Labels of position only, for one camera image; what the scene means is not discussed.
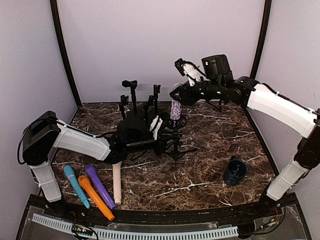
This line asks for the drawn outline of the black tripod shock-mount stand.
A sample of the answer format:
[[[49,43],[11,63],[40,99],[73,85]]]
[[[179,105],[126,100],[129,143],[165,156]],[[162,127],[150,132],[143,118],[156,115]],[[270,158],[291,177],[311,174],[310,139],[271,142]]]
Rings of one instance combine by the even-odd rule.
[[[173,137],[177,137],[177,139],[173,139],[172,142],[167,145],[165,152],[166,155],[174,160],[174,172],[176,173],[178,169],[178,160],[187,153],[193,153],[197,151],[197,148],[193,147],[188,150],[179,150],[179,147],[181,147],[183,144],[181,141],[183,133],[180,130],[187,125],[187,118],[184,115],[180,115],[178,120],[173,120],[170,116],[168,116],[164,123],[165,129],[169,131]]]

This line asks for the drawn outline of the silver glitter microphone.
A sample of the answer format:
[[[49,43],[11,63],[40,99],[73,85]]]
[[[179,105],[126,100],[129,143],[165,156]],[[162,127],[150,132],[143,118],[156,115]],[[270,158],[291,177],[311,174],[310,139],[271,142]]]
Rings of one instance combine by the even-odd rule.
[[[181,83],[176,83],[174,86],[181,86]],[[181,104],[175,100],[171,101],[170,119],[178,121],[181,118]]]

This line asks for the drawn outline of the black stand of orange microphone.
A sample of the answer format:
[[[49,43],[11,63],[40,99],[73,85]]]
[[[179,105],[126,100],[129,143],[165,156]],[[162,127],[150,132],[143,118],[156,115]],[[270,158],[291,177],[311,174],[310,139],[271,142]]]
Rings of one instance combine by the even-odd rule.
[[[160,93],[161,85],[154,84],[153,85],[153,99],[154,99],[154,113],[158,114],[158,98]]]

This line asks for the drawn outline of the black stand of purple microphone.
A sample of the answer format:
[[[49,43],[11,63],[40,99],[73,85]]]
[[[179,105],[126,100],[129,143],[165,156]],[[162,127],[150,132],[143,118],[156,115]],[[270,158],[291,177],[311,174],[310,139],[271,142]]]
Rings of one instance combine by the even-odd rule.
[[[150,95],[148,97],[147,102],[143,104],[144,121],[146,126],[148,125],[148,122],[149,122],[149,107],[153,106],[154,100],[155,100],[154,96]]]

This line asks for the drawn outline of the black stand of blue microphone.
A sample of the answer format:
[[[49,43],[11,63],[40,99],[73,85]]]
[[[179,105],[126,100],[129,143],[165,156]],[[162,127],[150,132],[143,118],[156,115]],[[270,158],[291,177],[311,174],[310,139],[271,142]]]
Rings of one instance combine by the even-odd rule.
[[[138,81],[137,80],[132,80],[132,81],[123,80],[121,84],[124,88],[130,88],[131,101],[132,101],[132,105],[133,105],[133,113],[136,115],[138,113],[137,97],[136,97],[136,88],[138,86]]]

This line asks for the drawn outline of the black stand of pink microphone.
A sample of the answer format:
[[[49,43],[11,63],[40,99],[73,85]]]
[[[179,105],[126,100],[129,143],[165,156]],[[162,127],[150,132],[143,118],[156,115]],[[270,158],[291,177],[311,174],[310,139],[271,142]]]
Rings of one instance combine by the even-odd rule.
[[[121,95],[120,96],[120,103],[119,103],[119,110],[122,115],[122,119],[124,120],[126,118],[125,113],[125,106],[129,104],[129,96],[128,95]]]

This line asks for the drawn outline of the pink microphone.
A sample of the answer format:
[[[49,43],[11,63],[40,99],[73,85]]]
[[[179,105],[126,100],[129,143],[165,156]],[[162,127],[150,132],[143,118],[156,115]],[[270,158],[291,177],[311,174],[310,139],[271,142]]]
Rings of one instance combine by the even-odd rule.
[[[121,167],[121,161],[112,165],[113,199],[116,205],[122,204]]]

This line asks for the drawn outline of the purple microphone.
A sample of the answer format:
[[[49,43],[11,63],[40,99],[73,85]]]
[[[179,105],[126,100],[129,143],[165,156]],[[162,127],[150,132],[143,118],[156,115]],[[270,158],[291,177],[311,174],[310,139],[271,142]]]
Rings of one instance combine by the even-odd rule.
[[[116,204],[115,204],[114,200],[112,199],[112,197],[110,196],[107,189],[105,188],[104,184],[102,183],[100,177],[98,176],[96,168],[93,165],[88,164],[85,166],[85,173],[93,182],[95,188],[97,189],[98,193],[102,197],[105,204],[111,210],[114,210],[116,208]]]

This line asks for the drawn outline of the orange microphone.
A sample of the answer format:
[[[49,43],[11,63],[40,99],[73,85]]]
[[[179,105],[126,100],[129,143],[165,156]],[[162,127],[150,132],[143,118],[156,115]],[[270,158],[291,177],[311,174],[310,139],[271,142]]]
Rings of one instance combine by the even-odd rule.
[[[80,175],[78,177],[78,183],[85,190],[85,192],[89,195],[89,197],[92,199],[94,204],[98,207],[100,212],[109,221],[113,221],[115,219],[115,216],[113,215],[111,210],[107,207],[107,205],[104,203],[104,201],[100,198],[98,193],[94,190],[94,188],[91,185],[90,180],[86,176]]]

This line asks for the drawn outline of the blue microphone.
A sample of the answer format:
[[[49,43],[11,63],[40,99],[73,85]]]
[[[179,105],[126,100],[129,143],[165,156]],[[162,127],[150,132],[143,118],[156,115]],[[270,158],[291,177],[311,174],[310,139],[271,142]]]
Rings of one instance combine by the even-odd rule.
[[[69,165],[66,165],[63,168],[63,171],[64,171],[65,177],[70,182],[70,184],[71,184],[73,190],[75,191],[76,195],[78,196],[80,202],[87,209],[90,209],[91,206],[90,206],[89,200],[88,200],[87,196],[85,195],[82,187],[80,186],[78,179],[76,178],[76,174],[75,174],[74,170],[72,169],[72,167]]]

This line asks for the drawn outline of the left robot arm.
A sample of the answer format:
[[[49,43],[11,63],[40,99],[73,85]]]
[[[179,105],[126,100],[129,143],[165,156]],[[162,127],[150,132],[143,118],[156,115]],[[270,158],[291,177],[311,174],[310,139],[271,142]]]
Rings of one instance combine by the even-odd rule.
[[[121,164],[130,153],[153,150],[160,156],[174,144],[179,144],[180,133],[166,129],[164,120],[146,113],[124,116],[115,131],[94,135],[80,130],[47,111],[27,126],[17,149],[17,160],[33,172],[51,210],[60,218],[67,218],[70,206],[62,198],[62,192],[52,170],[49,153],[53,148],[80,153],[112,165],[113,199],[122,203]]]

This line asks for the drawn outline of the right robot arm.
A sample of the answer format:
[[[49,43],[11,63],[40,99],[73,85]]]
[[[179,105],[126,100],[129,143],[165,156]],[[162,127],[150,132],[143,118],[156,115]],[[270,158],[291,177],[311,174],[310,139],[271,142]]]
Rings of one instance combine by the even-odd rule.
[[[218,54],[202,58],[203,70],[183,59],[174,66],[187,82],[170,92],[173,100],[192,106],[199,100],[235,103],[244,109],[266,114],[295,130],[301,137],[297,151],[288,165],[267,187],[255,213],[266,217],[275,208],[275,201],[320,163],[320,112],[281,95],[266,83],[247,76],[234,79],[228,58]]]

